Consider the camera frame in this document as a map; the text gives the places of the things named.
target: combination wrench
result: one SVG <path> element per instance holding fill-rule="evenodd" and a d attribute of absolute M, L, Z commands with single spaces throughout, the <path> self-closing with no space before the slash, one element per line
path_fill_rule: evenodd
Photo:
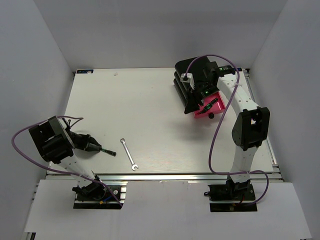
<path fill-rule="evenodd" d="M 130 152 L 129 152 L 129 149 L 128 149 L 127 145 L 126 145 L 125 139 L 124 139 L 124 138 L 121 138 L 121 139 L 120 139 L 120 142 L 122 143 L 122 145 L 123 145 L 123 147 L 124 147 L 124 150 L 125 150 L 125 153 L 127 154 L 128 158 L 129 158 L 129 160 L 130 160 L 131 169 L 132 169 L 132 171 L 135 172 L 135 171 L 136 171 L 135 168 L 139 169 L 139 167 L 138 167 L 137 164 L 135 164 L 134 160 L 132 159 L 132 156 L 131 156 L 131 154 L 130 154 Z"/>

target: gray wall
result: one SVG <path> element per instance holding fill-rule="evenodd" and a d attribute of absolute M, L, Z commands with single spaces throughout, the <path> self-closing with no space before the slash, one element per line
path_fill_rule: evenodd
<path fill-rule="evenodd" d="M 72 72 L 32 0 L 0 1 L 0 238 L 21 238 L 36 184 L 45 171 L 18 155 L 19 129 L 64 113 Z M 20 148 L 45 163 L 28 133 Z"/>
<path fill-rule="evenodd" d="M 271 112 L 269 136 L 320 240 L 320 1 L 288 0 L 251 69 L 253 91 Z"/>
<path fill-rule="evenodd" d="M 34 0 L 72 70 L 173 67 L 220 54 L 250 67 L 287 0 Z"/>

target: white table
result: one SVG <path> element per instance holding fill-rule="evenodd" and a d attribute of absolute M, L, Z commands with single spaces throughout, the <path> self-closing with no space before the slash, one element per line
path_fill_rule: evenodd
<path fill-rule="evenodd" d="M 72 130 L 91 134 L 103 147 L 117 152 L 112 157 L 76 150 L 84 165 L 97 174 L 210 172 L 208 154 L 221 114 L 214 119 L 185 115 L 173 84 L 174 72 L 174 68 L 94 69 L 93 73 L 75 75 L 65 115 L 84 120 Z M 240 73 L 240 83 L 249 94 L 245 76 Z M 233 164 L 235 144 L 231 131 L 235 121 L 230 107 L 213 149 L 212 166 L 216 171 L 228 172 Z M 125 138 L 139 166 L 136 172 L 131 170 L 121 138 Z M 51 167 L 61 170 L 59 166 Z M 251 169 L 273 171 L 265 142 Z"/>

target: black bracket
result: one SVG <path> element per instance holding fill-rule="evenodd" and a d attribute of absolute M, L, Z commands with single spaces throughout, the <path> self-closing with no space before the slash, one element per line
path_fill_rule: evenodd
<path fill-rule="evenodd" d="M 252 184 L 249 184 L 245 190 L 232 192 L 232 189 L 226 184 L 209 185 L 209 191 L 204 193 L 208 196 L 210 202 L 210 212 L 256 212 L 257 205 L 242 203 L 243 201 L 255 201 L 256 195 Z M 224 201 L 237 201 L 238 203 L 227 203 Z"/>
<path fill-rule="evenodd" d="M 95 175 L 95 180 L 100 181 L 100 178 Z M 78 198 L 81 199 L 81 201 L 90 201 L 90 200 L 99 200 L 104 197 L 104 195 L 107 193 L 107 189 L 105 187 L 97 182 L 92 182 L 87 186 L 84 187 L 73 187 L 72 191 L 77 193 Z"/>
<path fill-rule="evenodd" d="M 49 118 L 43 124 L 29 128 L 29 133 L 46 162 L 60 164 L 62 159 L 74 155 L 75 146 L 56 116 Z"/>
<path fill-rule="evenodd" d="M 240 112 L 232 129 L 232 139 L 244 151 L 259 147 L 267 138 L 270 111 L 267 107 L 258 107 L 254 110 L 243 109 Z"/>

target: pink tray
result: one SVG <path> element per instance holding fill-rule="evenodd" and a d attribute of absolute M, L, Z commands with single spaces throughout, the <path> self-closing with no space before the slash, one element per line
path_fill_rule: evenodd
<path fill-rule="evenodd" d="M 197 114 L 198 112 L 200 112 L 202 109 L 204 109 L 204 107 L 210 103 L 213 99 L 218 98 L 218 102 L 215 103 L 210 110 L 208 110 L 207 112 L 203 113 L 203 114 Z M 223 113 L 223 111 L 225 110 L 226 106 L 224 104 L 224 101 L 221 98 L 221 95 L 219 92 L 208 96 L 204 99 L 204 104 L 203 106 L 200 107 L 200 110 L 193 112 L 194 113 L 194 118 L 195 119 L 199 119 L 199 118 L 203 118 L 203 117 L 207 117 L 209 114 L 213 113 L 213 114 L 220 114 Z"/>

